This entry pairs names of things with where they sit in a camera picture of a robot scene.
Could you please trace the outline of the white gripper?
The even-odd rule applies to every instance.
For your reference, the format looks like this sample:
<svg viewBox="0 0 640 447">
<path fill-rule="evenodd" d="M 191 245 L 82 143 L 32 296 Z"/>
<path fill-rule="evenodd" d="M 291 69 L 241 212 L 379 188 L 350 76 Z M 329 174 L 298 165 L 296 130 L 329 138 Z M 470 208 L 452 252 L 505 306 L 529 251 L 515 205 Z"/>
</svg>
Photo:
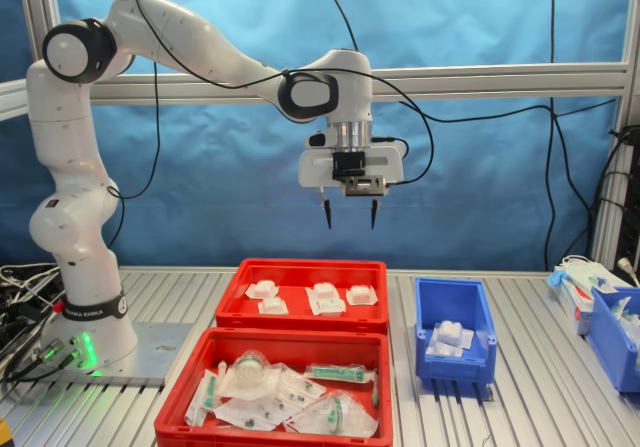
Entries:
<svg viewBox="0 0 640 447">
<path fill-rule="evenodd" d="M 327 227 L 332 229 L 331 203 L 324 194 L 324 188 L 339 187 L 340 182 L 332 178 L 333 151 L 329 148 L 305 150 L 299 159 L 298 180 L 302 187 L 317 188 Z M 386 183 L 404 179 L 403 146 L 371 146 L 365 153 L 365 175 L 382 176 Z M 371 204 L 371 229 L 374 229 L 381 198 L 374 197 Z"/>
</svg>

